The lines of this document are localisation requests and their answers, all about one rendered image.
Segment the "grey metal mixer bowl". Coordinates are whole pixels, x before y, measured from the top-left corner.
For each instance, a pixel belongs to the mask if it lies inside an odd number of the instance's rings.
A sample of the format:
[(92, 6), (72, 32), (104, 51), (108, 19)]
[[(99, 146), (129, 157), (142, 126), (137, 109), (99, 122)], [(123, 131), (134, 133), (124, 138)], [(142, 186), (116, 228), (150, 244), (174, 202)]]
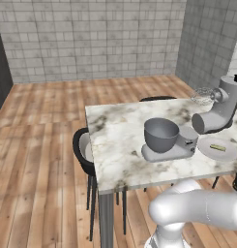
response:
[(176, 143), (180, 133), (177, 124), (165, 118), (150, 118), (144, 123), (147, 146), (157, 153), (165, 153)]

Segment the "grey stand mixer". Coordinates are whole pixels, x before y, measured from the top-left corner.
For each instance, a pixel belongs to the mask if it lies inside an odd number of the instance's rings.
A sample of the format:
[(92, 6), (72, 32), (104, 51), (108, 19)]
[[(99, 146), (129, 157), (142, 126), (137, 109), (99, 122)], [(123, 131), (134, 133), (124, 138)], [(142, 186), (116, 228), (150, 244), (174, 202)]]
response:
[(199, 135), (213, 134), (232, 125), (237, 109), (237, 75), (222, 76), (218, 88), (213, 89), (212, 108), (203, 113), (195, 113), (192, 126), (178, 126), (180, 133), (175, 145), (165, 153), (151, 150), (146, 142), (141, 148), (143, 158), (151, 163), (192, 157), (197, 148)]

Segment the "yellow butter stick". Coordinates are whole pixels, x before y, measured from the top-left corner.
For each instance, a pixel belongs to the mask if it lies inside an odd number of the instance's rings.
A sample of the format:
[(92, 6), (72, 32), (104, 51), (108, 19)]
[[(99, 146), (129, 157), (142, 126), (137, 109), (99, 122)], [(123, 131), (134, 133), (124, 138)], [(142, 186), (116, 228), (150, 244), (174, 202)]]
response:
[(210, 144), (210, 148), (224, 152), (226, 148), (217, 144)]

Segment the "black chair with pale seat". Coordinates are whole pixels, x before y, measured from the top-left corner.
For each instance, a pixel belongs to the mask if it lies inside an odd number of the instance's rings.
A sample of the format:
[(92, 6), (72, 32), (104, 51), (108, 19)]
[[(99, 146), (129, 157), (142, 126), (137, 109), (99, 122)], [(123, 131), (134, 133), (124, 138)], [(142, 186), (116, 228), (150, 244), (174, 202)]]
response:
[(159, 100), (174, 100), (177, 99), (172, 96), (154, 96), (154, 97), (146, 97), (141, 99), (139, 102), (149, 102), (149, 101), (159, 101)]
[(91, 142), (88, 128), (80, 128), (74, 133), (73, 151), (83, 171), (88, 175), (87, 180), (87, 205), (86, 209), (91, 210), (89, 240), (93, 240), (97, 178), (94, 167), (94, 160), (91, 151)]

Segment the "white round plate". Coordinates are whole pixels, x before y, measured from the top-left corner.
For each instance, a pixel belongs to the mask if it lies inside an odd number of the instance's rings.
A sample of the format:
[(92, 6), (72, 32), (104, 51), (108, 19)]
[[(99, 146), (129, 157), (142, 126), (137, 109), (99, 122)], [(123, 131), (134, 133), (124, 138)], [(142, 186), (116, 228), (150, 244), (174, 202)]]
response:
[[(210, 148), (210, 144), (217, 144), (224, 146), (226, 150), (224, 152)], [(213, 160), (220, 162), (232, 162), (237, 159), (237, 148), (230, 141), (218, 138), (203, 138), (197, 142), (198, 150)]]

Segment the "grey metal table leg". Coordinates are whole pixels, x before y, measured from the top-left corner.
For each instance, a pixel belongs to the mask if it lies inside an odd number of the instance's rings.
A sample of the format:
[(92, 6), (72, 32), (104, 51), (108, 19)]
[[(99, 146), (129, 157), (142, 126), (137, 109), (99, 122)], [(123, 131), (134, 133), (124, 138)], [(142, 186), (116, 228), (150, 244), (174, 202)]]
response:
[(113, 248), (114, 196), (99, 195), (99, 224), (101, 248)]

